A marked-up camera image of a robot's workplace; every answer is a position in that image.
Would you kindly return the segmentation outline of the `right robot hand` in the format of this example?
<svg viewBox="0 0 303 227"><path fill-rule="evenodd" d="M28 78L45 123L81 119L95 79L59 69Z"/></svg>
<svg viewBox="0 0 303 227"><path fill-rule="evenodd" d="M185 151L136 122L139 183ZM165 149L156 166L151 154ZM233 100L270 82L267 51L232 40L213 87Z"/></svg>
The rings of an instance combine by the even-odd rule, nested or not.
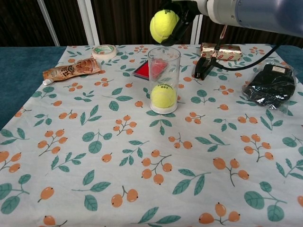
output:
<svg viewBox="0 0 303 227"><path fill-rule="evenodd" d="M163 0L159 10L172 10L179 16L179 20L174 27L172 34L161 42L163 46L172 46L182 39L187 28L193 23L196 15L200 14L197 8L197 2L194 0Z"/></svg>

